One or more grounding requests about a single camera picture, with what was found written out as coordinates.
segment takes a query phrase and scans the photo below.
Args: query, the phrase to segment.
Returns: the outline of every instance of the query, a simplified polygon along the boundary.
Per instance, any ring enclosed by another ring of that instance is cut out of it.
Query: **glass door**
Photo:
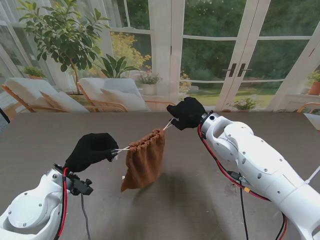
[[[271,102],[282,83],[319,42],[319,10],[319,0],[259,1],[222,109],[239,110],[236,105],[250,102],[253,109],[273,110]]]
[[[172,1],[172,101],[190,96],[208,109],[222,108],[257,5],[258,0]]]

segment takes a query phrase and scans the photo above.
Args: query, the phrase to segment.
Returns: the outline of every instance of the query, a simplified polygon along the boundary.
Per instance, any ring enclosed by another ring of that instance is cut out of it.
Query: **door handle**
[[[242,64],[241,64],[241,67],[240,67],[240,70],[239,70],[239,73],[238,73],[238,77],[241,77],[241,75],[242,75],[242,73],[243,73],[244,71],[252,71],[252,69],[245,69],[245,66],[246,66],[245,63],[242,63]]]
[[[222,69],[222,71],[230,71],[229,77],[232,77],[234,75],[236,66],[237,66],[237,64],[233,63],[232,66],[231,66],[231,69]]]

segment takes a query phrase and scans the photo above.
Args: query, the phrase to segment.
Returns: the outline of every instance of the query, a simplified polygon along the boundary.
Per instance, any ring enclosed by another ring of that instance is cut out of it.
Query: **grass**
[[[259,101],[261,108],[265,108],[270,103],[277,90],[277,88],[242,87],[238,90],[233,101],[256,95],[256,100]],[[199,92],[190,94],[190,97],[196,98],[204,106],[214,106],[217,104],[220,92],[220,88],[199,87]]]

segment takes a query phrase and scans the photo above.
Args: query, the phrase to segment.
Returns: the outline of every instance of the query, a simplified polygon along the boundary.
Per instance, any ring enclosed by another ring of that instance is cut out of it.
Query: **dark gray table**
[[[223,113],[248,124],[307,179],[319,165],[320,134],[298,113]],[[53,163],[63,164],[79,138],[108,132],[120,147],[163,128],[170,115],[150,113],[22,113],[0,135],[0,212],[21,192],[35,188]],[[93,181],[85,197],[92,240],[243,240],[239,189],[219,171],[195,129],[166,130],[163,174],[152,185],[120,193],[125,153],[81,172]],[[320,177],[311,185],[320,191]],[[244,193],[251,240],[275,239],[281,214],[270,202]],[[297,231],[289,224],[286,239]],[[70,196],[61,240],[86,240],[79,196]]]

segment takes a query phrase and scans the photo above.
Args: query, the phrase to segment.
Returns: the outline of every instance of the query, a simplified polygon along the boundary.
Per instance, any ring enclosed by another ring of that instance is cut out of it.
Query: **lounge chair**
[[[82,106],[64,92],[57,92],[47,81],[9,78],[1,87],[31,113],[35,112],[124,112],[113,106]]]
[[[168,105],[174,105],[167,101],[144,100],[135,84],[130,78],[82,78],[78,83],[87,101],[92,106],[112,106],[122,108],[125,111],[158,111]]]

